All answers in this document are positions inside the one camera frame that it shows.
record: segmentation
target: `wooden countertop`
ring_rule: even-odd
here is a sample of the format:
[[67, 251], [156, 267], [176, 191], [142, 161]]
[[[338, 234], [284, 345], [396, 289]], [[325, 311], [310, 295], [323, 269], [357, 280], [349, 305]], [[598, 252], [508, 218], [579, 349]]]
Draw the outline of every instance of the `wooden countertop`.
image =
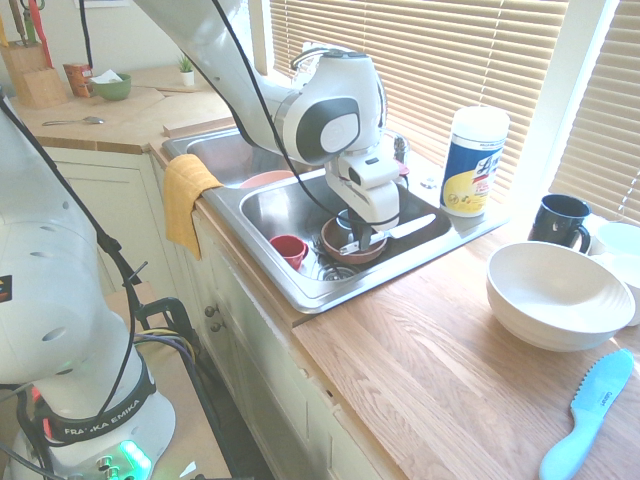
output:
[[[161, 141], [149, 140], [166, 162]], [[196, 208], [400, 477], [536, 479], [542, 457], [571, 431], [569, 403], [591, 365], [618, 347], [640, 355], [638, 327], [598, 348], [553, 353], [518, 340], [498, 323], [486, 300], [486, 259], [500, 245], [524, 239], [514, 226], [300, 325], [307, 318], [282, 303], [215, 212], [202, 200]], [[637, 478], [638, 412], [636, 368], [577, 480]]]
[[[203, 85], [201, 77], [193, 89], [181, 89], [178, 71], [173, 67], [130, 73], [131, 93], [118, 102], [69, 94], [69, 102], [51, 108], [25, 107], [17, 98], [11, 99], [12, 105], [45, 147], [131, 154], [147, 152], [150, 142], [166, 140], [162, 136], [166, 124], [230, 116], [224, 101], [206, 83]], [[88, 116], [100, 117], [105, 123], [42, 126], [50, 120], [79, 120]]]

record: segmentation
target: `green led light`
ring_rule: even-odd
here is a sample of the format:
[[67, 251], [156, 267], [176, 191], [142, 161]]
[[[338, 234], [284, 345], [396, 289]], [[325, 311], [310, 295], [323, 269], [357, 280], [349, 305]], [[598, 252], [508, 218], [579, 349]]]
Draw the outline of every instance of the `green led light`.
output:
[[144, 452], [131, 440], [122, 442], [120, 444], [120, 450], [122, 450], [133, 467], [131, 475], [135, 480], [147, 480], [151, 472], [151, 460], [149, 460]]

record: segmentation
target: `bottle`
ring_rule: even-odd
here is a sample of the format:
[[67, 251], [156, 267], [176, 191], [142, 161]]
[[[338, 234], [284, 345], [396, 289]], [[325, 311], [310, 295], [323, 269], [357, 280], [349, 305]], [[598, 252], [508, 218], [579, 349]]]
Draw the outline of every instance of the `bottle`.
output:
[[495, 107], [472, 106], [453, 116], [440, 208], [450, 215], [484, 213], [496, 176], [509, 116]]

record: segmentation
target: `mug handle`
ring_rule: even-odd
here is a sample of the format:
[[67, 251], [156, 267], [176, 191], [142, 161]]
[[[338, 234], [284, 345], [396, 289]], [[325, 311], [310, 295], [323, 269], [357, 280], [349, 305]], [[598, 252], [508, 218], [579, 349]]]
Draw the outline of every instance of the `mug handle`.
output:
[[589, 235], [589, 231], [584, 225], [578, 225], [578, 233], [580, 233], [580, 236], [582, 237], [582, 241], [580, 242], [580, 253], [587, 253], [591, 246], [591, 235]]

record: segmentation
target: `kitchen knife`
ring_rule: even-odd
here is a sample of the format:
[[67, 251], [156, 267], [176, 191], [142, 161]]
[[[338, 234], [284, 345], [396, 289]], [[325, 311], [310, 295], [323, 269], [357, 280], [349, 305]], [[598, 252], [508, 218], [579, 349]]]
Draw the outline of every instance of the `kitchen knife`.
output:
[[632, 371], [633, 354], [627, 349], [602, 357], [591, 367], [571, 402], [573, 431], [544, 456], [540, 480], [573, 478], [587, 458], [605, 414]]
[[33, 21], [33, 26], [35, 27], [36, 32], [38, 32], [38, 38], [40, 38], [40, 42], [42, 43], [42, 50], [44, 51], [47, 65], [49, 65], [49, 68], [53, 68], [53, 63], [51, 62], [51, 54], [49, 53], [49, 45], [47, 44], [47, 37], [44, 36], [42, 20], [40, 19], [40, 9], [38, 8], [38, 5], [36, 5], [36, 0], [29, 0], [29, 12], [31, 12], [31, 20]]
[[[426, 227], [431, 222], [436, 219], [436, 216], [433, 213], [429, 215], [425, 215], [424, 217], [416, 218], [415, 220], [411, 220], [410, 222], [403, 223], [402, 225], [398, 225], [397, 227], [393, 227], [389, 230], [385, 230], [384, 232], [379, 232], [374, 235], [371, 235], [371, 240], [369, 241], [369, 245], [373, 245], [374, 243], [381, 242], [387, 237], [391, 238], [402, 238], [410, 233], [413, 233], [421, 228]], [[340, 255], [349, 255], [350, 253], [357, 252], [360, 250], [360, 242], [348, 243], [344, 247], [340, 248]]]
[[22, 44], [27, 46], [27, 37], [24, 31], [24, 25], [22, 24], [22, 15], [20, 14], [20, 7], [18, 7], [18, 0], [9, 0], [9, 6], [11, 7], [11, 14], [13, 15], [13, 21], [16, 24], [16, 30], [20, 34]]

